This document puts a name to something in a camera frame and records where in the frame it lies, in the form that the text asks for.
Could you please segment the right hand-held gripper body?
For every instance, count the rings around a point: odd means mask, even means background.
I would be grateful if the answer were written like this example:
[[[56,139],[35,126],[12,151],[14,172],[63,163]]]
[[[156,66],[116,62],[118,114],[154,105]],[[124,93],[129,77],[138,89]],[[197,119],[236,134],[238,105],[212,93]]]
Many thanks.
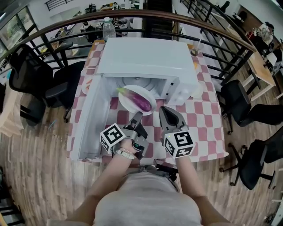
[[[188,126],[179,128],[162,127],[162,146],[172,158],[189,156],[195,148]]]

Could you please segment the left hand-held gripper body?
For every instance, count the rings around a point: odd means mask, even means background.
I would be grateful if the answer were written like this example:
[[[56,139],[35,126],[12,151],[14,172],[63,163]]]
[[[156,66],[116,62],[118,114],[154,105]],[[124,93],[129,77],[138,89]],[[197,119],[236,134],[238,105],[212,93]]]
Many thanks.
[[[114,123],[100,133],[101,145],[107,153],[118,153],[120,149],[119,143],[124,139],[129,139],[132,142],[132,147],[136,150],[134,157],[138,160],[144,157],[149,147],[146,138],[147,132],[143,128],[141,121],[137,119],[131,119],[123,128]]]

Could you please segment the person's left hand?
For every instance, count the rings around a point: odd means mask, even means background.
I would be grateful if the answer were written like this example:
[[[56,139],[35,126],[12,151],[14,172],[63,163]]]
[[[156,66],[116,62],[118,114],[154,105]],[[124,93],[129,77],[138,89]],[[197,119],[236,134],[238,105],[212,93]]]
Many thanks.
[[[133,148],[132,139],[123,139],[120,143],[120,147],[133,154],[136,153],[136,150]]]

